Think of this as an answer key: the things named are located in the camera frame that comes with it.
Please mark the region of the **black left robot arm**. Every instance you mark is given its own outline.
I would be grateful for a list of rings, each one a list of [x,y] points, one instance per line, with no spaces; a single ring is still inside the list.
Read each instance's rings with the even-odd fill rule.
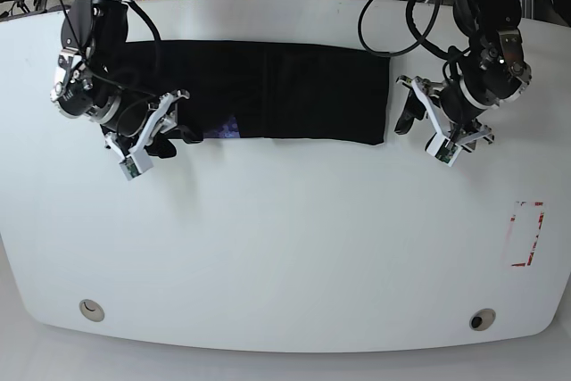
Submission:
[[[419,46],[443,60],[443,86],[423,81],[428,99],[451,123],[451,140],[472,133],[484,111],[516,99],[532,80],[525,62],[519,0],[453,0],[452,12],[468,47],[443,50],[429,41],[443,0],[408,0],[405,21],[415,41],[400,52],[384,52],[367,46],[382,58],[407,54]]]

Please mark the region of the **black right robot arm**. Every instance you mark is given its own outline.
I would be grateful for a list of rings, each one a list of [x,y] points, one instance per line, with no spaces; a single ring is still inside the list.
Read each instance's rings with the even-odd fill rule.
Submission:
[[[203,141],[189,111],[189,56],[134,0],[74,0],[61,42],[50,98],[63,116],[98,124],[122,156],[141,145],[168,159],[173,140]]]

